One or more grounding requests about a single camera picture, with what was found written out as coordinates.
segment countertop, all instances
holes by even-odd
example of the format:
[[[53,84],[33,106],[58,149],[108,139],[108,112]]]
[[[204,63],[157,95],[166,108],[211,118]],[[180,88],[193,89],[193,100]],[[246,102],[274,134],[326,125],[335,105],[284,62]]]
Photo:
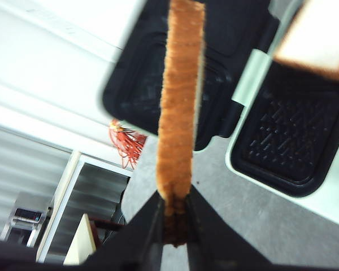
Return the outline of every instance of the countertop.
[[[339,225],[229,171],[229,139],[214,137],[194,153],[193,185],[215,211],[273,263],[339,268]],[[148,137],[124,193],[127,221],[156,190],[157,138]],[[163,250],[161,270],[188,270],[185,246]]]

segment sandwich maker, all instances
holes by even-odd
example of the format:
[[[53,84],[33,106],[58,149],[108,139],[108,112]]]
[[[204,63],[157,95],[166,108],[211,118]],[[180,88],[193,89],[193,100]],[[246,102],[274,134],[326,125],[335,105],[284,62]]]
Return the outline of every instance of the sandwich maker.
[[[281,23],[268,11],[270,0],[200,2],[206,60],[195,150],[231,136],[230,170],[290,197],[313,193],[339,147],[339,83],[272,61],[301,1]],[[113,117],[153,134],[167,14],[168,0],[147,1],[103,93]]]

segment display screen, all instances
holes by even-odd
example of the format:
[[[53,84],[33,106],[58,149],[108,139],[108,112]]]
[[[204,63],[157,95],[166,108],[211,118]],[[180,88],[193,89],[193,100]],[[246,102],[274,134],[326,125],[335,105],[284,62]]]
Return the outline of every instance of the display screen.
[[[33,220],[33,221],[39,221],[39,219],[41,217],[41,213],[32,212],[32,211],[28,211],[28,210],[18,208],[18,209],[16,209],[15,216],[30,219],[30,220]]]

